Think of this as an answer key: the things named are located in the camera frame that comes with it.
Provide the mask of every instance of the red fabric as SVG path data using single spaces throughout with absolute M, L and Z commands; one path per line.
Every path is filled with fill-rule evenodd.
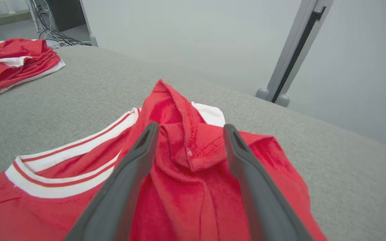
M 136 123 L 87 154 L 36 174 L 67 177 L 122 159 L 150 122 L 160 123 L 156 158 L 142 183 L 131 240 L 249 240 L 239 183 L 230 174 L 222 128 L 208 125 L 159 81 Z M 315 240 L 326 240 L 310 211 L 308 188 L 272 136 L 241 133 Z M 0 240 L 62 240 L 100 188 L 67 198 L 28 195 L 0 174 Z
M 0 63 L 0 91 L 17 82 L 43 73 L 55 66 L 60 57 L 47 46 L 45 40 L 13 38 L 0 43 L 0 59 L 29 56 L 20 67 Z

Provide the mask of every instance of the white fabric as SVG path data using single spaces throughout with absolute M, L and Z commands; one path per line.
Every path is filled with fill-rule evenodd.
M 226 123 L 224 115 L 219 108 L 195 102 L 192 102 L 192 105 L 199 111 L 207 124 L 222 128 Z
M 32 58 L 31 56 L 21 56 L 21 57 L 12 57 L 12 58 L 2 58 L 0 59 L 0 63 L 5 64 L 9 67 L 20 67 L 23 66 L 26 59 Z
M 201 114 L 201 116 L 203 117 L 206 123 L 210 125 L 219 126 L 219 127 L 222 127 L 225 124 L 224 115 L 219 108 L 198 104 L 194 102 L 192 102 L 192 105 L 199 111 L 199 113 Z M 125 113 L 123 116 L 121 116 L 119 119 L 117 119 L 115 122 L 113 122 L 104 130 L 96 134 L 93 134 L 91 136 L 88 136 L 86 138 L 83 138 L 81 140 L 78 140 L 76 142 L 69 143 L 59 148 L 52 149 L 50 151 L 44 151 L 44 152 L 40 152 L 32 155 L 18 156 L 15 159 L 15 163 L 20 168 L 22 173 L 17 171 L 15 166 L 12 164 L 7 169 L 7 171 L 5 171 L 5 175 L 12 183 L 14 183 L 15 186 L 27 192 L 29 195 L 39 197 L 39 198 L 65 198 L 65 197 L 77 195 L 87 190 L 90 190 L 95 186 L 99 185 L 101 182 L 105 181 L 111 175 L 112 171 L 114 170 L 114 167 L 113 166 L 110 167 L 108 170 L 104 171 L 103 173 L 89 180 L 86 180 L 81 183 L 76 183 L 74 185 L 68 184 L 67 186 L 52 186 L 52 187 L 42 186 L 37 183 L 29 181 L 23 175 L 26 175 L 32 180 L 36 180 L 39 182 L 56 184 L 56 183 L 70 183 L 73 181 L 83 180 L 85 178 L 92 177 L 93 175 L 98 174 L 100 171 L 111 166 L 118 159 L 120 152 L 115 157 L 113 157 L 109 162 L 99 167 L 98 169 L 94 171 L 90 171 L 85 174 L 81 174 L 76 177 L 46 178 L 46 177 L 38 176 L 35 173 L 38 171 L 43 171 L 48 168 L 51 168 L 52 166 L 55 166 L 69 158 L 85 154 L 90 150 L 92 150 L 93 148 L 95 148 L 96 146 L 98 146 L 99 144 L 118 136 L 124 130 L 126 130 L 133 124 L 135 124 L 136 120 L 138 119 L 139 110 L 140 109 L 138 108 L 133 108 L 132 111 Z M 123 118 L 126 118 L 126 119 L 123 120 L 118 125 L 116 125 Z M 60 151 L 73 145 L 78 145 L 78 146 L 55 153 L 48 157 L 40 158 L 38 160 L 28 161 L 28 162 L 22 161 L 24 159 L 41 157 L 47 154 L 51 154 L 55 151 Z

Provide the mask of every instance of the cable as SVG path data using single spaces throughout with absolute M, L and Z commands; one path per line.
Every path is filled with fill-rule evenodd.
M 39 22 L 37 21 L 36 23 L 41 23 L 41 26 L 44 29 L 38 35 L 38 39 L 41 39 L 41 35 L 45 32 L 46 34 L 44 35 L 44 39 L 57 41 L 60 44 L 60 46 L 61 46 L 60 48 L 66 47 L 66 46 L 74 46 L 74 45 L 89 45 L 89 46 L 92 45 L 91 41 L 84 41 L 84 42 L 82 42 L 82 41 L 76 40 L 75 38 L 68 37 L 64 33 L 62 33 L 60 31 L 58 31 L 57 29 L 53 28 L 52 27 L 52 25 L 53 25 L 53 22 L 52 22 L 53 13 L 52 13 L 52 11 L 50 9 L 49 3 L 46 0 L 41 0 L 41 1 L 44 1 L 46 3 L 47 9 L 43 9 L 43 7 L 41 5 L 37 5 L 37 3 L 32 1 L 33 2 L 33 6 L 32 7 L 37 12 L 37 17 L 38 17 L 38 20 L 39 20 Z M 46 16 L 46 17 L 48 16 L 49 17 L 50 25 L 48 25 L 46 23 L 46 21 L 44 21 L 44 16 Z
M 50 16 L 49 16 L 49 21 L 50 21 L 50 27 L 49 27 L 49 29 L 50 29 L 50 32 L 47 32 L 46 33 L 46 35 L 44 35 L 44 38 L 46 38 L 47 37 L 47 34 L 49 34 L 49 33 L 51 33 L 52 32 L 52 24 L 53 24 L 53 22 L 52 22 L 52 11 L 50 10 L 50 6 L 49 6 L 49 4 L 47 3 L 47 1 L 46 0 L 43 0 L 46 4 L 47 4 L 47 10 L 50 12 Z

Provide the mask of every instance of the folded red shirt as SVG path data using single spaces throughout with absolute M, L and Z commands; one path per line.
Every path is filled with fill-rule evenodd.
M 150 122 L 160 126 L 143 180 L 131 240 L 250 240 L 239 182 L 229 171 L 222 128 L 159 81 L 141 111 L 60 148 L 18 156 L 0 174 L 0 240 L 62 240 Z M 241 132 L 316 241 L 308 187 L 272 136 Z
M 0 93 L 64 66 L 65 63 L 45 40 L 13 38 L 0 41 Z

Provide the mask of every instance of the black cable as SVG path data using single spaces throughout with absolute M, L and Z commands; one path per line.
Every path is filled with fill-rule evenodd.
M 66 45 L 69 45 L 69 46 L 73 46 L 73 45 L 89 45 L 89 46 L 91 46 L 92 45 L 92 44 L 83 43 L 82 41 L 76 40 L 75 38 L 68 37 L 64 33 L 58 31 L 57 29 L 54 29 L 54 28 L 51 28 L 50 26 L 48 26 L 47 23 L 44 21 L 43 16 L 49 16 L 49 14 L 41 12 L 42 9 L 43 9 L 41 7 L 41 5 L 36 5 L 36 3 L 32 3 L 32 4 L 33 4 L 32 7 L 35 9 L 35 11 L 38 14 L 39 22 L 38 21 L 30 20 L 28 18 L 29 13 L 30 13 L 30 6 L 29 6 L 29 4 L 27 4 L 28 5 L 28 9 L 29 9 L 29 13 L 26 16 L 26 19 L 31 21 L 31 22 L 41 23 L 41 25 L 43 26 L 44 30 L 42 32 L 40 32 L 40 34 L 38 35 L 38 39 L 41 39 L 41 35 L 45 32 L 46 35 L 49 34 L 51 37 L 55 38 L 55 39 L 53 39 L 54 41 L 64 42 L 64 43 L 66 43 Z

